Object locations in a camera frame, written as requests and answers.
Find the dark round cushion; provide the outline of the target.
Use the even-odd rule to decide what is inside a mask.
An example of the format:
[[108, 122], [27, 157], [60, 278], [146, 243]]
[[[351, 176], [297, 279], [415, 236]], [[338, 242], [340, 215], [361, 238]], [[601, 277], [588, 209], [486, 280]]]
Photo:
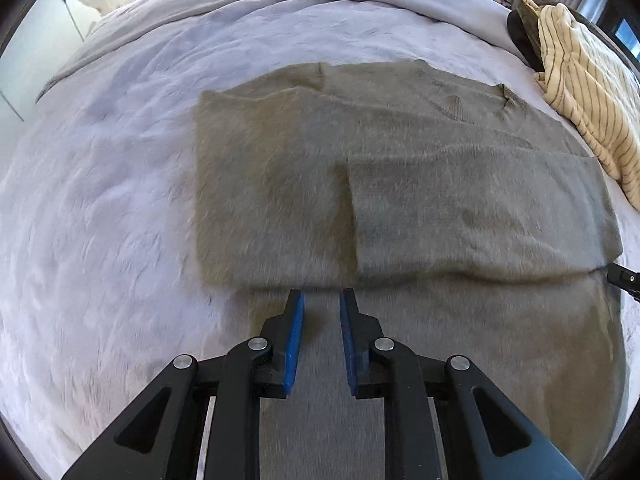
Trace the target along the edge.
[[528, 38], [518, 12], [512, 10], [509, 13], [506, 19], [506, 29], [515, 47], [518, 48], [518, 52], [525, 58], [526, 64], [536, 73], [541, 73], [544, 70], [544, 64], [542, 64], [539, 54], [535, 51], [533, 43]]

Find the olive knit sweater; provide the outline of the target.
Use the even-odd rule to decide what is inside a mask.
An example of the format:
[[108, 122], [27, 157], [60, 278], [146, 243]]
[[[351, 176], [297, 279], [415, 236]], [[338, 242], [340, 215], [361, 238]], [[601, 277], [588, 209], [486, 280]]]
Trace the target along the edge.
[[597, 159], [505, 86], [421, 61], [299, 64], [194, 110], [207, 284], [355, 286], [390, 331], [467, 354], [584, 474], [626, 386], [623, 251]]

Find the cream striped blanket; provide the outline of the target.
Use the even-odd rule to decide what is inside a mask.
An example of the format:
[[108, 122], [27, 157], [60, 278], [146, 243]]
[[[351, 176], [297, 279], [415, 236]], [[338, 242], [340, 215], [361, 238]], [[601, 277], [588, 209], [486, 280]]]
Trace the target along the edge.
[[516, 7], [542, 65], [544, 100], [569, 119], [634, 208], [639, 206], [639, 78], [563, 3]]

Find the lavender embossed bedspread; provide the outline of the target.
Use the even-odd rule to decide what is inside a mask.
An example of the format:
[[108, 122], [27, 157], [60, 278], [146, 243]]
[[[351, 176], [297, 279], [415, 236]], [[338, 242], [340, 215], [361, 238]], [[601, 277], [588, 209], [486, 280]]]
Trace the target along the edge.
[[[491, 0], [140, 0], [104, 18], [44, 87], [1, 182], [1, 413], [40, 477], [61, 478], [174, 356], [226, 353], [301, 288], [298, 375], [288, 400], [262, 406], [262, 476], [382, 478], [381, 404], [346, 382], [344, 287], [316, 299], [203, 280], [194, 110], [292, 65], [421, 61], [505, 86], [596, 159], [544, 100], [507, 18]], [[638, 212], [602, 172], [616, 260], [637, 264]], [[639, 396], [639, 320], [618, 293], [626, 386], [608, 448]]]

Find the white wardrobe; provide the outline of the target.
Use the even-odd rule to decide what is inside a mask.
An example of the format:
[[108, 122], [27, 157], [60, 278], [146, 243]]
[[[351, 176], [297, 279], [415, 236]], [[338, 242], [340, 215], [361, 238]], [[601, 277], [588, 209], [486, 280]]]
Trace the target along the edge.
[[25, 119], [44, 84], [85, 43], [100, 14], [80, 0], [37, 0], [1, 57], [1, 92]]

